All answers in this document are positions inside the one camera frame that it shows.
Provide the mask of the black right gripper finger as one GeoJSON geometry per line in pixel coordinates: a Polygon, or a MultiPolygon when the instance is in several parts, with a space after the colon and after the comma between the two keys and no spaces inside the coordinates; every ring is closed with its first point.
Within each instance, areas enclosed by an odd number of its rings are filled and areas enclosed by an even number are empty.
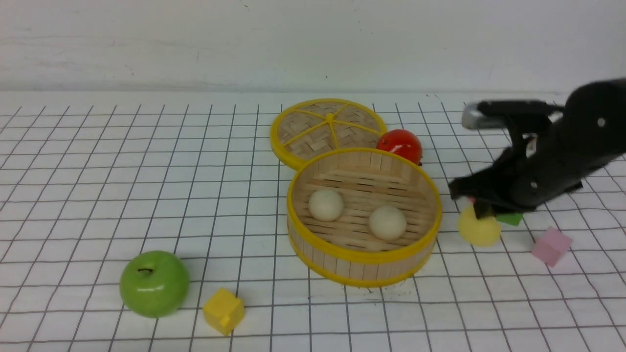
{"type": "Polygon", "coordinates": [[[492,204],[489,202],[485,202],[483,200],[475,200],[472,204],[472,208],[474,209],[474,214],[477,219],[494,217],[493,207],[492,204]]]}
{"type": "Polygon", "coordinates": [[[452,199],[460,197],[474,198],[485,202],[496,202],[499,199],[496,191],[498,167],[491,166],[469,176],[455,178],[448,182],[448,190],[452,199]]]}

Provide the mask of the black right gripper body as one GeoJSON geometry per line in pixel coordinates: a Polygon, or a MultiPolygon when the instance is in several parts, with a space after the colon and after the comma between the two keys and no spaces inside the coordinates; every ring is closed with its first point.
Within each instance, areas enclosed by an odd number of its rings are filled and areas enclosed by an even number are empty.
{"type": "Polygon", "coordinates": [[[513,143],[493,167],[494,215],[535,210],[625,153],[624,78],[583,85],[563,106],[504,100],[490,102],[489,112],[513,143]]]}

